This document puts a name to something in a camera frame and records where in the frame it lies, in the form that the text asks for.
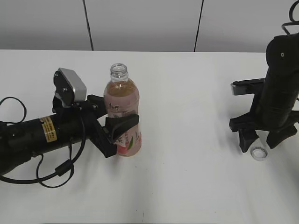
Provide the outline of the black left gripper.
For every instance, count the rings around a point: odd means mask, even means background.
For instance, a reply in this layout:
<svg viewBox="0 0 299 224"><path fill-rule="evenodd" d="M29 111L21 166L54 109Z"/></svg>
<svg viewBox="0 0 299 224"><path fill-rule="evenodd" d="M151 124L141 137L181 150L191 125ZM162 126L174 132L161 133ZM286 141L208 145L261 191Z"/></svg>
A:
<svg viewBox="0 0 299 224"><path fill-rule="evenodd" d="M116 140L132 127L139 124L139 115L125 117L106 117L102 127L98 118L107 115L103 97L88 95L87 100L74 103L70 108L63 108L61 101L54 97L52 121L55 125L57 140L61 147L69 143L90 140L108 158L116 155Z"/></svg>

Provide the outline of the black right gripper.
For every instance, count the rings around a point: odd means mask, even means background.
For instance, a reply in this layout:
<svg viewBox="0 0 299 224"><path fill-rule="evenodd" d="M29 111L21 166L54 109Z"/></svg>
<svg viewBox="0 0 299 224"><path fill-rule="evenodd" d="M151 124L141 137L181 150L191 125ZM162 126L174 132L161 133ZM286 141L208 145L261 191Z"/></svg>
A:
<svg viewBox="0 0 299 224"><path fill-rule="evenodd" d="M239 147L246 153L259 138L255 130L268 131L267 144L273 149L285 139L296 135L294 126L299 121L299 111L293 107L298 93L278 93L266 98L255 93L250 111L229 121L232 132L239 133Z"/></svg>

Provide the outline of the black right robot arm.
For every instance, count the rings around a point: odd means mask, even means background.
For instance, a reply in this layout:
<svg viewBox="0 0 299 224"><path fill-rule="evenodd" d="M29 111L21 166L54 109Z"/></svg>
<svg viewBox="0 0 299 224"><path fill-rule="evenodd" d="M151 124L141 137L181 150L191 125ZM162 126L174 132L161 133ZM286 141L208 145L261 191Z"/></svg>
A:
<svg viewBox="0 0 299 224"><path fill-rule="evenodd" d="M243 153L259 138L257 130L269 133L266 143L271 149L297 133L299 112L293 107L299 95L299 35L275 36L265 58L265 78L231 83L233 95L254 95L250 111L229 121Z"/></svg>

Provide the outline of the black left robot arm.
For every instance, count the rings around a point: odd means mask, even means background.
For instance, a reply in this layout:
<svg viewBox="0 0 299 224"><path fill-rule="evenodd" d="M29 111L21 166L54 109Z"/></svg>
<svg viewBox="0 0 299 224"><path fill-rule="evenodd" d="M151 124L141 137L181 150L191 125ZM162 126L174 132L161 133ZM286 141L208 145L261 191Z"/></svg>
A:
<svg viewBox="0 0 299 224"><path fill-rule="evenodd" d="M82 140L90 140L108 158L116 155L116 140L138 125L139 116L106 118L101 126L98 118L107 114L104 99L89 95L86 101L64 108L53 99L53 115L0 125L0 173L2 175L40 154L51 152Z"/></svg>

